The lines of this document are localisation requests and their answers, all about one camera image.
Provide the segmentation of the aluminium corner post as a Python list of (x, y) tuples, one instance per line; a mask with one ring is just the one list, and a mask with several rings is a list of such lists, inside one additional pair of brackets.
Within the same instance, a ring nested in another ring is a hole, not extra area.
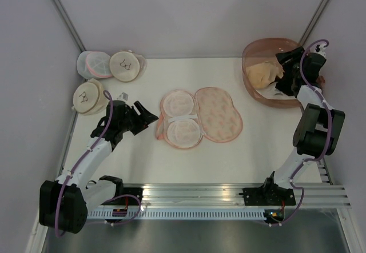
[(78, 50), (82, 53), (86, 51), (85, 45), (76, 30), (71, 18), (68, 15), (67, 10), (65, 9), (61, 0), (50, 0), (53, 6), (55, 7), (61, 21), (65, 25), (67, 31), (69, 32), (71, 39), (73, 40), (74, 44), (78, 48)]
[(303, 32), (303, 34), (299, 40), (299, 44), (301, 46), (305, 45), (306, 42), (308, 41), (308, 39), (310, 38), (313, 30), (317, 26), (320, 18), (322, 17), (325, 9), (330, 4), (330, 2), (331, 2), (331, 0), (320, 0), (318, 6), (316, 7), (315, 12), (313, 13), (308, 25), (305, 28), (305, 31)]

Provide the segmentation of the black bra in basket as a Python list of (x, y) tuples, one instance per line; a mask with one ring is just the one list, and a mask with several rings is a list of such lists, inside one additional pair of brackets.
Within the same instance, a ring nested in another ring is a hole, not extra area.
[(289, 97), (296, 96), (296, 80), (293, 76), (283, 76), (277, 81), (275, 88)]

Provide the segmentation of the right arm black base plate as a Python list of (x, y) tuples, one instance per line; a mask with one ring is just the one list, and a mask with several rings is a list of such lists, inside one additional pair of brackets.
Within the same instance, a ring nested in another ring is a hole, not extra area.
[(245, 206), (295, 206), (296, 200), (292, 189), (248, 187), (239, 193), (244, 200)]

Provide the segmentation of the white garment in basket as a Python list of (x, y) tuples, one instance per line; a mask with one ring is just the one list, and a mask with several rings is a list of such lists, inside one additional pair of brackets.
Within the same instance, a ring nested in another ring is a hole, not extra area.
[(257, 92), (266, 99), (293, 100), (294, 96), (288, 96), (275, 88), (275, 85), (268, 86), (265, 89), (258, 89)]

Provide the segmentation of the right aluminium corner post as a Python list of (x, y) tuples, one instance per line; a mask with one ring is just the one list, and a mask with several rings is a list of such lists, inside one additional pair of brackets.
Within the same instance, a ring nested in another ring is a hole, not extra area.
[(308, 39), (310, 38), (313, 30), (317, 26), (320, 18), (322, 17), (325, 9), (330, 4), (330, 2), (331, 2), (331, 0), (320, 0), (318, 6), (316, 7), (315, 12), (313, 13), (308, 25), (305, 28), (305, 31), (303, 32), (303, 34), (299, 40), (299, 44), (301, 46), (305, 45), (306, 42), (308, 41)]

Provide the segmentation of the beige round laundry bag lower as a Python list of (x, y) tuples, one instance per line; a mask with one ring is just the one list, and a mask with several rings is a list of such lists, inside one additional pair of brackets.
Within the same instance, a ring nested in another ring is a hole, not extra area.
[(72, 110), (82, 115), (100, 113), (106, 109), (108, 100), (103, 94), (104, 87), (96, 79), (81, 84), (73, 94)]

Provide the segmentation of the aluminium front rail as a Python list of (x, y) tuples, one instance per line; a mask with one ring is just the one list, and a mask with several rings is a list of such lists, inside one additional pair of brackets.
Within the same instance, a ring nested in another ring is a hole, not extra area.
[[(245, 206), (239, 193), (243, 188), (264, 188), (253, 184), (124, 184), (127, 187), (144, 189), (139, 205), (152, 208), (277, 208), (281, 206)], [(350, 202), (345, 189), (338, 185), (312, 184), (298, 186), (294, 190), (295, 208), (343, 208)]]

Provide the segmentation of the orange floral mesh laundry bag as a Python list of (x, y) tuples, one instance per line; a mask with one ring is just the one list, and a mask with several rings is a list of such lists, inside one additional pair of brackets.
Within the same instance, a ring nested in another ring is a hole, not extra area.
[(205, 87), (191, 94), (168, 92), (160, 102), (156, 138), (175, 148), (196, 147), (203, 138), (226, 143), (242, 132), (243, 122), (231, 96), (218, 87)]

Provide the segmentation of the beige round laundry bag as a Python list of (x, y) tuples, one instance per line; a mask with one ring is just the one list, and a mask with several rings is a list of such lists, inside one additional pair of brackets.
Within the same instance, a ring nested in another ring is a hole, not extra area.
[(137, 79), (147, 67), (146, 59), (131, 50), (121, 50), (110, 57), (109, 69), (113, 77), (123, 83)]
[(100, 113), (106, 109), (108, 100), (103, 94), (104, 87), (96, 79), (81, 84), (73, 94), (72, 110), (82, 115)]

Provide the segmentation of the beige bra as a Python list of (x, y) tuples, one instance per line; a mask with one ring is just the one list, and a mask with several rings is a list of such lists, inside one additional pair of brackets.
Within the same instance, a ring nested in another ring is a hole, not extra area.
[(246, 73), (255, 89), (264, 89), (273, 83), (276, 78), (281, 79), (284, 76), (282, 67), (272, 61), (249, 66), (246, 68)]

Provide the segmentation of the beige round laundry bag upper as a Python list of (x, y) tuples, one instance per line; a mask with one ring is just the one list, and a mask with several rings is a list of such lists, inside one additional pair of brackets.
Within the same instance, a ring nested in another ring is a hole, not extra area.
[(113, 77), (123, 83), (137, 79), (147, 67), (146, 59), (131, 50), (121, 50), (110, 57), (109, 69)]

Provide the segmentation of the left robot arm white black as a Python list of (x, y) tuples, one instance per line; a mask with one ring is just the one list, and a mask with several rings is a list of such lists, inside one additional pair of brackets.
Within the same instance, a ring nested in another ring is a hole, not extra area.
[(124, 101), (110, 101), (106, 114), (90, 134), (85, 152), (71, 169), (56, 180), (46, 180), (39, 192), (39, 223), (55, 230), (56, 236), (69, 232), (79, 233), (87, 215), (102, 204), (118, 205), (124, 201), (122, 179), (104, 175), (92, 186), (92, 176), (102, 162), (122, 141), (123, 134), (137, 135), (158, 120), (136, 101), (132, 106)]

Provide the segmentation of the white pink mesh laundry bag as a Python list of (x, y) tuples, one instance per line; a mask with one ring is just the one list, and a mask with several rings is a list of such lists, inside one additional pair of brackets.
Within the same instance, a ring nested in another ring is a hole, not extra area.
[(111, 78), (110, 59), (111, 56), (104, 52), (84, 51), (76, 62), (77, 73), (85, 79)]

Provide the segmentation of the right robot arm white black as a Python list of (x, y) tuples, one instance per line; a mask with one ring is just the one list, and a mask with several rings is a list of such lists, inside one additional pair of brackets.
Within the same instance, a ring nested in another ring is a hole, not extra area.
[(334, 152), (345, 113), (334, 109), (323, 96), (320, 79), (320, 70), (326, 63), (323, 47), (317, 46), (314, 52), (298, 47), (277, 53), (276, 59), (284, 70), (277, 85), (282, 92), (296, 97), (303, 113), (293, 135), (294, 149), (285, 163), (266, 178), (261, 198), (267, 206), (293, 206), (299, 176), (313, 162)]

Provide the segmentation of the left aluminium corner post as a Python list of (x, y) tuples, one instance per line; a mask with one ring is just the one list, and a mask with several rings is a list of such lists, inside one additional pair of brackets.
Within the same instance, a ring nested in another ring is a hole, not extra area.
[(71, 39), (73, 40), (74, 44), (78, 48), (78, 50), (82, 53), (86, 51), (85, 45), (76, 30), (71, 18), (68, 15), (67, 10), (65, 9), (61, 0), (50, 0), (53, 6), (55, 7), (61, 21), (65, 25), (67, 31), (69, 32)]

